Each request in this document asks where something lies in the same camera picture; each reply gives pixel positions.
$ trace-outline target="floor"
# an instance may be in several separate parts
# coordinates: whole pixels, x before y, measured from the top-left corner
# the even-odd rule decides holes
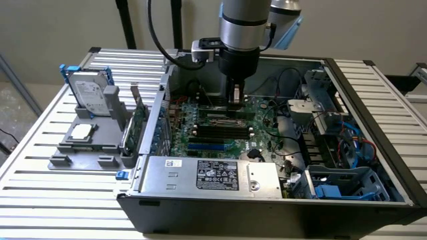
[[[27,84],[27,88],[39,102],[41,109],[45,109],[61,85],[32,83]],[[37,116],[28,107],[12,84],[9,82],[0,82],[0,128],[20,141],[36,120]],[[15,147],[17,144],[13,138],[3,132],[0,132],[0,141],[8,148]],[[7,158],[8,157],[0,152],[0,166]]]

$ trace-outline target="white wall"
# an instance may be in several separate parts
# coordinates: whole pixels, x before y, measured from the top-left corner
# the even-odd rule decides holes
[[[128,0],[136,45],[155,49],[145,0]],[[183,0],[184,47],[219,33],[220,0]],[[304,22],[287,55],[373,60],[387,74],[427,62],[426,0],[300,0]],[[155,30],[173,46],[169,0],[152,4]],[[1,0],[0,50],[28,83],[61,84],[59,64],[89,47],[125,48],[115,0]]]

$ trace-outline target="warning label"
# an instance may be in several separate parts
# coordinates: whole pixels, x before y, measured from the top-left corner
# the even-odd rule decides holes
[[[237,163],[199,160],[196,179],[197,189],[239,191]]]

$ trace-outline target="circuit board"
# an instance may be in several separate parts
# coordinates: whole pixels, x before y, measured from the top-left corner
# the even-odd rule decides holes
[[[251,149],[257,149],[261,151],[267,162],[281,162],[280,157],[272,154],[272,146],[279,140],[265,133],[267,129],[273,135],[279,134],[277,128],[273,128],[272,124],[265,124],[263,121],[265,114],[268,121],[273,119],[273,111],[268,111],[268,109],[268,100],[259,97],[248,98],[244,107],[235,111],[237,116],[235,118],[221,117],[215,114],[216,112],[224,112],[224,107],[199,105],[192,99],[171,105],[169,113],[172,113],[173,119],[171,123],[171,156],[248,160],[247,153]],[[223,139],[224,148],[221,150],[195,150],[188,148],[191,138],[196,137],[193,135],[195,125],[247,127],[252,129],[252,135],[248,139]]]

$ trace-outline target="motherboard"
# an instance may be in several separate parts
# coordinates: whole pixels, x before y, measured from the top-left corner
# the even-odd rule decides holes
[[[256,149],[263,160],[283,164],[272,149],[279,139],[268,134],[279,134],[272,120],[276,114],[268,111],[273,104],[261,97],[248,97],[239,110],[227,111],[223,106],[201,105],[196,99],[177,100],[169,106],[171,156],[249,160],[248,153]]]

